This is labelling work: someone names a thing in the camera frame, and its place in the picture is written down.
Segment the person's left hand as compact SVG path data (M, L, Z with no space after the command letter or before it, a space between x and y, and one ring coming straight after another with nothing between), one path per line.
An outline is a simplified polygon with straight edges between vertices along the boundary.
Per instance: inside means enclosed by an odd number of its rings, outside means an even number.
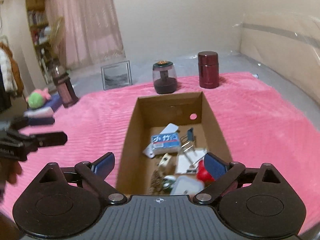
M1 184L16 184L17 177L22 174L22 168L18 161L14 159L1 158Z

